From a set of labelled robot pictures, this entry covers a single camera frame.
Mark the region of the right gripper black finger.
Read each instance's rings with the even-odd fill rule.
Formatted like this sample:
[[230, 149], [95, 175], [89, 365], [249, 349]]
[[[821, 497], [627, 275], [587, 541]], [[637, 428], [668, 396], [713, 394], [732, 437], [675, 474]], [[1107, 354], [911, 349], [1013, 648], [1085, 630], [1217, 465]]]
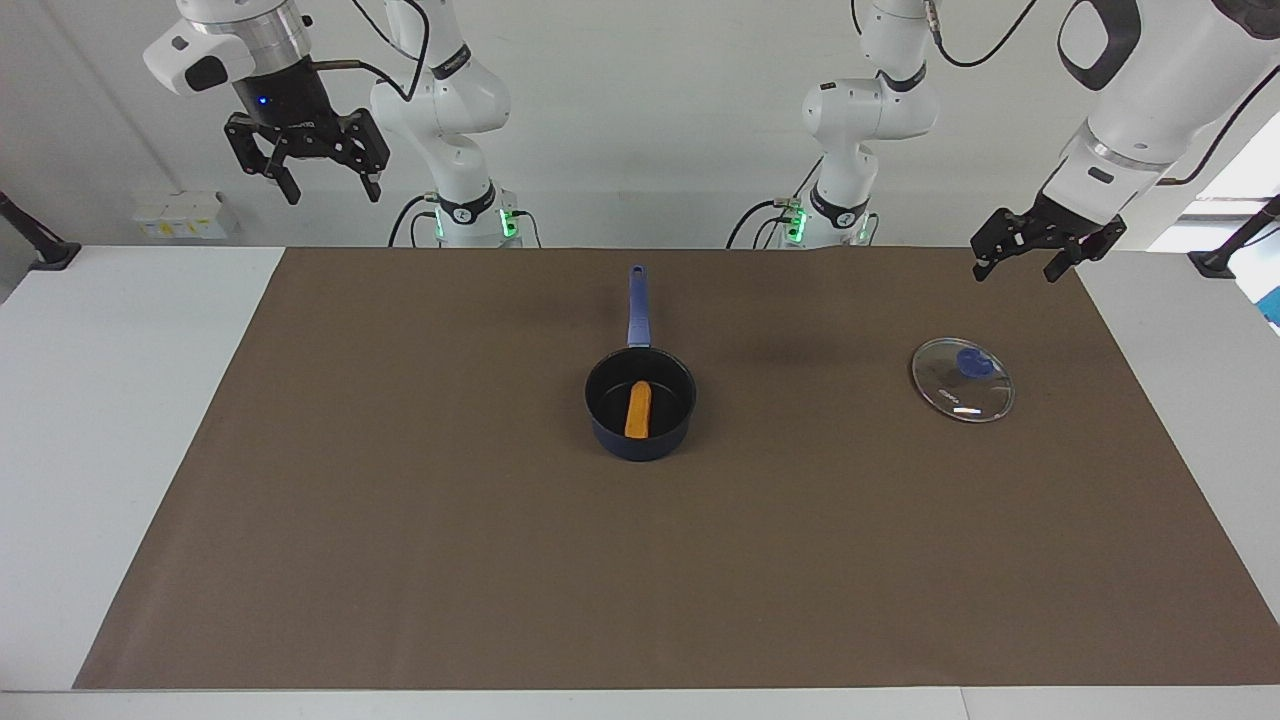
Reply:
[[389, 160], [389, 146], [367, 108], [340, 117], [340, 164], [360, 177], [370, 202], [381, 197], [380, 176]]
[[282, 128], [261, 124], [244, 113], [232, 113], [224, 133], [246, 174], [273, 182], [291, 206], [300, 202], [301, 190], [285, 165], [289, 155]]

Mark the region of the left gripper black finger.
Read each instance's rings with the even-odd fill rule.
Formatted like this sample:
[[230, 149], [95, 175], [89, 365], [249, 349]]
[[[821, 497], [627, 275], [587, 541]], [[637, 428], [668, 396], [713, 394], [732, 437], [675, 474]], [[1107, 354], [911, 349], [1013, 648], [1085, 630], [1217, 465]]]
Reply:
[[986, 282], [995, 268], [1009, 259], [1029, 251], [1023, 231], [1030, 220], [1007, 208], [995, 210], [970, 238], [975, 261], [972, 274], [977, 282]]
[[1062, 249], [1044, 266], [1043, 274], [1047, 282], [1056, 283], [1074, 266], [1085, 261], [1096, 263], [1106, 258], [1117, 241], [1125, 234], [1128, 227], [1124, 219], [1115, 218], [1098, 231], [1082, 238], [1066, 238]]

